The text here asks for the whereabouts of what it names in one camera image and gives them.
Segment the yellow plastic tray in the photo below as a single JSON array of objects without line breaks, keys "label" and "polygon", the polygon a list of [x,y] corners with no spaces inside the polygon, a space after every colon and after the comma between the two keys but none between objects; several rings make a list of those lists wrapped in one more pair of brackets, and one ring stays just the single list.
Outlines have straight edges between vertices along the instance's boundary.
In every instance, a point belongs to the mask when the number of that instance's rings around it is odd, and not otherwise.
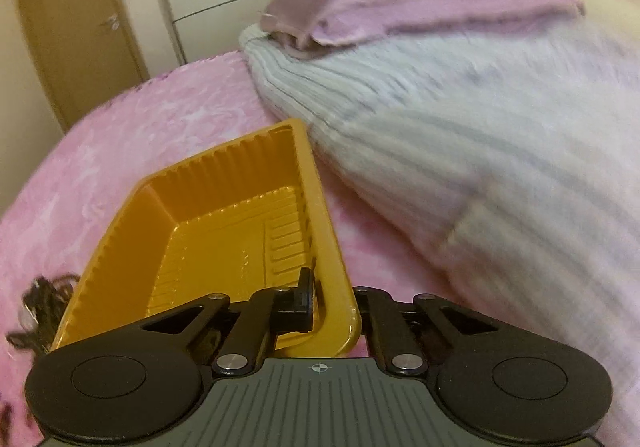
[{"label": "yellow plastic tray", "polygon": [[62,347],[210,293],[244,302],[314,273],[314,324],[286,357],[341,357],[361,320],[305,124],[288,119],[143,180],[114,216],[54,339]]}]

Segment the dark tangled jewelry pile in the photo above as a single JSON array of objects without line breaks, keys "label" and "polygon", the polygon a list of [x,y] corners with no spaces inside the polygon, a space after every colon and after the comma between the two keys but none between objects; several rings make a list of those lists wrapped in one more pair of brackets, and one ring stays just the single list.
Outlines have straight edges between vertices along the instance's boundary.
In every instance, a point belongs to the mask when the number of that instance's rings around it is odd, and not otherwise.
[{"label": "dark tangled jewelry pile", "polygon": [[6,334],[9,345],[36,358],[48,354],[79,279],[76,274],[36,278],[22,297],[21,329]]}]

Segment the white ribbed blanket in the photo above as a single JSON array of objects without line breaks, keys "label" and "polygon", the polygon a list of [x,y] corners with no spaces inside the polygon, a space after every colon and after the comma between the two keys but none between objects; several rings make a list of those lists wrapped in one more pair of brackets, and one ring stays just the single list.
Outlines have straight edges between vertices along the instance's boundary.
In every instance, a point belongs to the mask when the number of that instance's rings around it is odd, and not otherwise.
[{"label": "white ribbed blanket", "polygon": [[477,311],[603,363],[639,441],[639,43],[585,20],[409,34],[301,60],[240,39],[277,116]]}]

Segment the brown wooden door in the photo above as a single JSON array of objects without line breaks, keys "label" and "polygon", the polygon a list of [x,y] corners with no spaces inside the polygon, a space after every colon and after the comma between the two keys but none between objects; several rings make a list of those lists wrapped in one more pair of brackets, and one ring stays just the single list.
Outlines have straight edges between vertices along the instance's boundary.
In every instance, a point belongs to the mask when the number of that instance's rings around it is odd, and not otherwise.
[{"label": "brown wooden door", "polygon": [[122,0],[17,0],[17,8],[63,129],[149,77]]}]

